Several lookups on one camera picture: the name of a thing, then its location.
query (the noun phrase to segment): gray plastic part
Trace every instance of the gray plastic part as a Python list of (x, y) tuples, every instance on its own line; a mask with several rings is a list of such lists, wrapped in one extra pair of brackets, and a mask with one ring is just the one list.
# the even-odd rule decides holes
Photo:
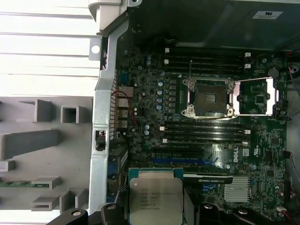
[(60, 198), (41, 196), (31, 203), (31, 211), (52, 211), (60, 203)]
[[(33, 112), (32, 105), (23, 104), (20, 101), (35, 101), (37, 98), (52, 103), (53, 120), (40, 123), (16, 122), (17, 118), (29, 118), (29, 115), (32, 115)], [(51, 196), (62, 196), (71, 189), (75, 198), (77, 192), (73, 189), (87, 190), (90, 181), (92, 98), (0, 97), (0, 101), (2, 101), (0, 118), (3, 119), (0, 123), (0, 134), (49, 129), (60, 131), (58, 146), (15, 156), (12, 159), (15, 161), (15, 169), (9, 172), (0, 172), (0, 180), (35, 181), (37, 184), (41, 184), (41, 179), (36, 180), (37, 178), (57, 178), (59, 176), (62, 181), (59, 185), (56, 185), (56, 181), (54, 181), (53, 190), (45, 187), (0, 187), (0, 197), (2, 197), (0, 212), (2, 210), (30, 210), (32, 201), (50, 193)], [(84, 108), (87, 111), (86, 123), (60, 123), (60, 113), (63, 105), (78, 105)]]
[(89, 203), (89, 192), (88, 190), (80, 190), (75, 196), (75, 208), (81, 208), (85, 204)]
[(89, 203), (89, 192), (86, 189), (71, 189), (60, 196), (60, 213), (71, 208), (82, 208)]
[(18, 119), (17, 122), (51, 122), (52, 118), (52, 103), (37, 99), (35, 101), (20, 101), (34, 105), (33, 119)]
[(61, 107), (60, 123), (85, 123), (87, 120), (86, 110), (80, 106)]
[(60, 213), (75, 207), (75, 196), (72, 191), (67, 191), (60, 196)]
[(36, 180), (31, 182), (32, 184), (47, 184), (49, 185), (48, 190), (52, 190), (53, 188), (55, 188), (56, 186), (61, 184), (61, 179), (60, 177), (56, 176), (56, 177), (39, 177)]
[(0, 161), (0, 172), (8, 172), (15, 168), (15, 161), (8, 160), (8, 161)]
[(0, 160), (57, 146), (59, 130), (39, 130), (0, 134)]

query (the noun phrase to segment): circuit board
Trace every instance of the circuit board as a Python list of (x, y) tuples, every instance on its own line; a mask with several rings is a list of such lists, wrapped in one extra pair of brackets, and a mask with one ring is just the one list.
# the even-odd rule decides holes
[[(189, 174), (233, 176), (232, 184), (184, 180), (184, 185), (225, 212), (245, 206), (271, 220), (282, 219), (276, 207), (289, 193), (283, 156), (288, 74), (284, 57), (134, 49), (118, 68), (118, 90), (127, 99), (122, 93), (118, 96), (117, 128), (129, 142), (129, 167), (178, 167)], [(235, 94), (238, 108), (231, 108), (226, 96), (231, 82), (240, 86)], [(270, 95), (271, 88), (276, 93)], [(272, 115), (265, 115), (270, 110)]]

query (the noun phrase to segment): label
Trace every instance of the label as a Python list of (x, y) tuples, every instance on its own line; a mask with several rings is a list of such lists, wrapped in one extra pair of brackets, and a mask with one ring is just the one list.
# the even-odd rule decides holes
[(239, 149), (233, 149), (233, 162), (238, 163), (239, 162)]
[(249, 149), (243, 149), (243, 156), (244, 157), (249, 156)]
[(283, 12), (258, 11), (252, 19), (276, 20)]
[(254, 149), (254, 155), (258, 157), (258, 149)]

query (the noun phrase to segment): connector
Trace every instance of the connector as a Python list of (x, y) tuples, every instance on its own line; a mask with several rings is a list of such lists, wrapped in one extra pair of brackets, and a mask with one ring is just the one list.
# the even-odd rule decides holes
[(283, 206), (277, 206), (276, 210), (277, 210), (278, 212), (286, 212), (286, 211), (287, 211), (286, 208), (283, 207)]

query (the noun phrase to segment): cable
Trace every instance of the cable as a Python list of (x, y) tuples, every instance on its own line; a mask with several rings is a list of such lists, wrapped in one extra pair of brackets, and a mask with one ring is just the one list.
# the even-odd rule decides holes
[(122, 93), (122, 94), (125, 96), (125, 98), (126, 98), (127, 101), (128, 101), (128, 109), (129, 109), (129, 113), (130, 113), (131, 119), (133, 120), (133, 122), (135, 123), (135, 125), (138, 126), (138, 123), (137, 123), (137, 121), (135, 120), (135, 117), (134, 117), (133, 112), (132, 112), (132, 109), (131, 109), (129, 97), (127, 96), (127, 94), (126, 94), (125, 92), (123, 92), (123, 91), (121, 91), (121, 90), (116, 90), (116, 91), (114, 91), (114, 92), (112, 93), (112, 96), (115, 95), (116, 93)]
[(293, 87), (295, 88), (295, 90), (297, 91), (298, 96), (300, 97), (300, 90), (297, 88), (297, 85), (296, 85), (296, 83), (295, 83), (295, 81), (294, 81), (292, 69), (289, 68), (289, 67), (288, 67), (288, 69), (289, 69), (289, 73), (290, 73), (292, 85), (293, 85)]
[(292, 221), (293, 223), (295, 223), (295, 224), (297, 224), (297, 225), (300, 225), (300, 223), (298, 223), (296, 220), (292, 219), (292, 218), (289, 216), (289, 214), (287, 214), (287, 212), (284, 212), (284, 211), (283, 211), (283, 214), (285, 214), (285, 216), (286, 216), (290, 221)]
[(296, 167), (295, 167), (295, 164), (294, 164), (294, 161), (293, 161), (293, 154), (291, 154), (290, 161), (291, 161), (291, 164), (292, 164), (292, 168), (293, 168), (293, 170), (294, 170), (294, 172), (295, 172), (295, 174), (296, 174), (296, 176), (298, 178), (298, 181), (300, 181), (300, 177), (299, 177), (299, 175), (297, 173), (297, 170), (296, 170)]

